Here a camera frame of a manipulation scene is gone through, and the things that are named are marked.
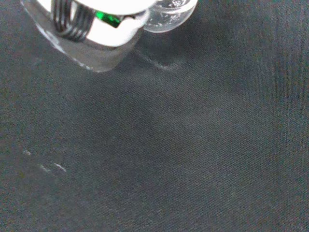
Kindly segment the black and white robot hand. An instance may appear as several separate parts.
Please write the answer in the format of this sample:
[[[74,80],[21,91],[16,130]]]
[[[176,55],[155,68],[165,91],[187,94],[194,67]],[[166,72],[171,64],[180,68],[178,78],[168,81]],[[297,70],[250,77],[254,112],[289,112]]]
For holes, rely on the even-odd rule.
[[[115,68],[133,49],[154,0],[23,0],[38,31],[59,52],[94,72]]]

